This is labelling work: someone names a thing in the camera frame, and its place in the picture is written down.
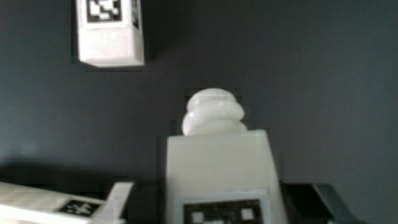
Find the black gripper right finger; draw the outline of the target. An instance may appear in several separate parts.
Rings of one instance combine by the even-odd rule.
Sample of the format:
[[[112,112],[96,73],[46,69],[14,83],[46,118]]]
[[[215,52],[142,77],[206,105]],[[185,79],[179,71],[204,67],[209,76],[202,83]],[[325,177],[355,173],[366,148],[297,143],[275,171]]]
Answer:
[[[289,224],[368,224],[325,183],[284,183],[282,197]]]

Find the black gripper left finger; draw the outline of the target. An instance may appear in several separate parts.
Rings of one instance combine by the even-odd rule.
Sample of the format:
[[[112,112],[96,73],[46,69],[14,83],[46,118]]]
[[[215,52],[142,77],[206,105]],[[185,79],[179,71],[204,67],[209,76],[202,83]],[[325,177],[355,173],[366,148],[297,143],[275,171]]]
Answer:
[[[112,186],[105,206],[105,224],[154,224],[156,185],[149,182],[117,182]]]

